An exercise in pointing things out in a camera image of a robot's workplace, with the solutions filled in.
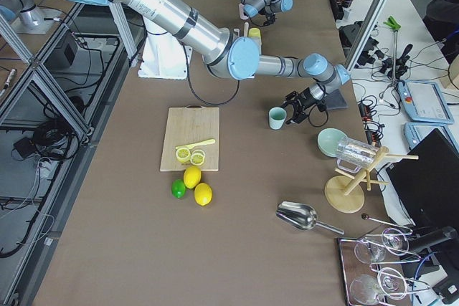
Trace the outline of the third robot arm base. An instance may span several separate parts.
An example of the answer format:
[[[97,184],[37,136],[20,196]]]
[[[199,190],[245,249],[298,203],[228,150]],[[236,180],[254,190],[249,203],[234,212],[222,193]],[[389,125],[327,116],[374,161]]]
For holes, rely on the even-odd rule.
[[[1,15],[20,34],[46,34],[52,26],[34,0],[1,0]]]

